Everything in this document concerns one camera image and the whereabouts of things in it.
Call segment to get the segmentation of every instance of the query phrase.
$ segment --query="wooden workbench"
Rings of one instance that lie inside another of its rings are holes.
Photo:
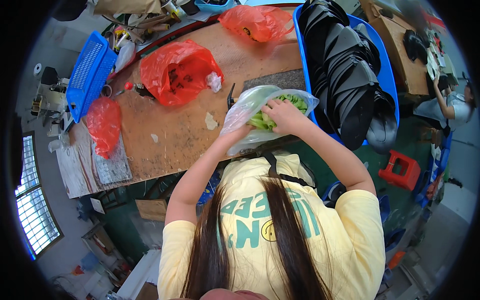
[[[293,8],[285,9],[290,13]],[[176,41],[191,39],[209,49],[225,75],[222,89],[203,90],[183,106],[165,107],[156,100],[127,91],[115,98],[120,105],[121,132],[133,178],[101,184],[92,158],[93,143],[83,118],[69,131],[71,147],[57,151],[60,172],[70,198],[149,180],[188,169],[218,137],[227,113],[227,95],[233,83],[238,97],[243,82],[277,72],[301,69],[295,32],[281,41],[258,43],[233,35],[221,24],[188,33]],[[113,93],[125,82],[139,83],[140,61],[129,66],[110,83]],[[219,124],[208,130],[207,113]],[[151,134],[158,137],[155,142]]]
[[[403,45],[403,36],[407,29],[415,29],[402,18],[394,15],[393,19],[380,14],[380,6],[372,0],[360,0],[361,7],[370,24],[382,38],[388,58],[394,69],[400,75],[402,85],[410,95],[428,95],[427,80],[425,74],[427,67],[416,59],[411,61]]]

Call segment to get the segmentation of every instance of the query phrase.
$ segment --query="orange plastic bag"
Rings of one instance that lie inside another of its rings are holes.
[[[285,28],[292,15],[278,7],[237,5],[218,20],[228,30],[257,42],[279,40],[293,30]]]
[[[224,80],[212,53],[192,40],[172,42],[142,59],[140,78],[163,105],[188,103],[206,89],[211,72]]]
[[[120,136],[120,106],[107,97],[92,102],[87,112],[87,128],[96,143],[95,153],[108,159]]]

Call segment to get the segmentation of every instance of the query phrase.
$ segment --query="red plastic stool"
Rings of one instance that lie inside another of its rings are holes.
[[[420,166],[416,160],[397,151],[390,150],[390,154],[388,166],[385,170],[378,170],[378,176],[399,188],[412,191],[420,176]],[[399,174],[393,172],[393,166],[397,160],[398,164],[402,167]]]

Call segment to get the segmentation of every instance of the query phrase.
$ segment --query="lettuce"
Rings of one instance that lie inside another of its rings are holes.
[[[276,97],[275,99],[280,99],[280,100],[285,100],[288,99],[296,108],[298,108],[302,114],[305,114],[307,111],[307,104],[305,101],[303,101],[302,98],[295,96],[295,95],[280,95]],[[276,127],[275,122],[265,113],[263,113],[261,110],[257,112],[253,117],[250,118],[250,120],[247,122],[249,125],[255,126],[257,129],[261,130],[272,130],[274,127]]]

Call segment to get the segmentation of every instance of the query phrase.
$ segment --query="blue plastic basket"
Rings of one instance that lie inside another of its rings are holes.
[[[117,55],[97,31],[92,32],[73,68],[67,87],[67,102],[75,123],[88,112],[112,70]]]
[[[293,23],[295,25],[295,32],[297,33],[297,41],[300,48],[303,75],[305,76],[305,86],[307,88],[307,92],[312,93],[312,87],[310,86],[310,77],[308,76],[307,60],[305,59],[305,42],[303,40],[303,35],[300,33],[299,24],[298,24],[301,8],[302,8],[302,5],[298,6],[293,12]],[[365,24],[365,26],[367,27],[367,32],[368,32],[368,35],[370,36],[370,39],[375,44],[375,46],[378,49],[378,52],[380,53],[380,61],[382,63],[382,66],[380,68],[380,73],[378,73],[377,79],[382,90],[392,95],[395,101],[395,118],[396,118],[396,124],[398,126],[399,120],[400,120],[400,115],[398,111],[398,98],[396,94],[396,87],[395,87],[395,80],[393,78],[392,66],[390,65],[390,61],[388,59],[385,45],[382,42],[382,39],[380,38],[378,33],[375,31],[375,29],[372,26],[370,26],[370,24],[352,15],[347,14],[347,16],[348,16],[348,19],[350,20],[350,27],[352,28],[357,26],[360,23]],[[315,113],[313,111],[310,113],[309,117],[318,126],[317,119],[315,118]],[[341,144],[343,144],[342,141],[340,140],[340,137],[336,133],[331,134],[330,136],[336,139],[337,141],[339,141]],[[362,145],[368,145],[367,140],[363,141]]]
[[[213,14],[220,14],[226,10],[235,6],[234,0],[228,0],[224,5],[213,5],[213,4],[206,4],[202,0],[195,0],[195,5],[201,12],[211,12]]]

